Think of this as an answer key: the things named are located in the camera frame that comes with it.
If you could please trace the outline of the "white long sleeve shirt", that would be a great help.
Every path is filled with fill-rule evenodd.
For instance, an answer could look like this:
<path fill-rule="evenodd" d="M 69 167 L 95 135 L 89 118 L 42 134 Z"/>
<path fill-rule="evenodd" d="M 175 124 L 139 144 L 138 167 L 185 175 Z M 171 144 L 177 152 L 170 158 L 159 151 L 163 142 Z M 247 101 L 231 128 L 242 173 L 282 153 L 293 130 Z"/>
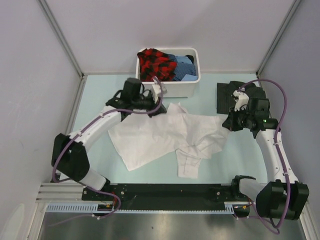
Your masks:
<path fill-rule="evenodd" d="M 179 103 L 153 117 L 131 114 L 109 130 L 128 171 L 175 152 L 180 178 L 197 179 L 203 159 L 223 150 L 230 131 L 220 116 L 190 114 Z"/>

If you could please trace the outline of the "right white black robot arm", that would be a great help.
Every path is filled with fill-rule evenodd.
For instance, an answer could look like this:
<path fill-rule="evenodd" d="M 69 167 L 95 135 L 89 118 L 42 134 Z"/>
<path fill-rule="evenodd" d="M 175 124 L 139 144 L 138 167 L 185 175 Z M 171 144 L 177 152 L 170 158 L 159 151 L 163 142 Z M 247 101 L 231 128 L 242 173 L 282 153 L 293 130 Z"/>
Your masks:
<path fill-rule="evenodd" d="M 252 176 L 237 175 L 231 182 L 231 196 L 237 201 L 245 197 L 254 201 L 262 218 L 297 220 L 310 191 L 291 169 L 278 120 L 270 118 L 269 100 L 244 95 L 234 97 L 234 101 L 222 126 L 232 132 L 250 130 L 263 156 L 267 183 L 258 183 Z"/>

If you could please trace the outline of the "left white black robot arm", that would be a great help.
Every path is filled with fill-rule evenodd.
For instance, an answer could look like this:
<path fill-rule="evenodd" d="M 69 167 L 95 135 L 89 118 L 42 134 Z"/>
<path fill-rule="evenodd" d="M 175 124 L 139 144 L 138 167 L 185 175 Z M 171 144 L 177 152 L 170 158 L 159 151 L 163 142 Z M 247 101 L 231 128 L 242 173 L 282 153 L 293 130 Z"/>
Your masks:
<path fill-rule="evenodd" d="M 167 112 L 163 105 L 166 88 L 157 77 L 152 80 L 151 89 L 146 89 L 141 80 L 129 77 L 93 120 L 77 131 L 58 134 L 53 145 L 52 172 L 59 171 L 68 180 L 93 189 L 98 199 L 107 199 L 111 193 L 110 181 L 91 168 L 88 151 L 105 132 L 131 114 L 151 118 Z"/>

